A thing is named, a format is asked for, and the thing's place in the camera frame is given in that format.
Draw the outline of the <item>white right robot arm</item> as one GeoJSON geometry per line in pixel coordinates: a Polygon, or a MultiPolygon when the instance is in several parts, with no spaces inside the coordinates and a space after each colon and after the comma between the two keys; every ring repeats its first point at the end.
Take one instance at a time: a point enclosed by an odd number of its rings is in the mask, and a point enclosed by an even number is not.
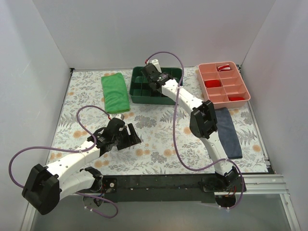
{"type": "Polygon", "coordinates": [[[231,190],[235,186],[235,181],[238,179],[240,173],[238,167],[227,157],[221,144],[213,103],[210,100],[205,102],[194,97],[172,75],[162,72],[157,59],[146,61],[141,72],[153,90],[162,93],[175,102],[172,134],[174,148],[180,163],[186,169],[195,172],[213,166],[218,179],[218,187],[223,191],[231,190]],[[213,161],[212,164],[195,169],[185,165],[182,161],[176,144],[176,113],[178,106],[190,114],[190,131],[203,143],[209,157],[213,161]]]}

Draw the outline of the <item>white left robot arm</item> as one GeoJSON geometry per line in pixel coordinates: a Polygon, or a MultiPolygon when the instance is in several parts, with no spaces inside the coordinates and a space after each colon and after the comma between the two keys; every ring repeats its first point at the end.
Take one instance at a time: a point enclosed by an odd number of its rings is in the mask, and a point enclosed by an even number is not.
{"type": "Polygon", "coordinates": [[[82,190],[99,192],[103,175],[86,166],[113,147],[117,150],[141,143],[132,123],[112,118],[106,127],[97,129],[75,153],[46,166],[35,165],[24,185],[22,196],[42,215],[50,213],[65,197],[82,190]]]}

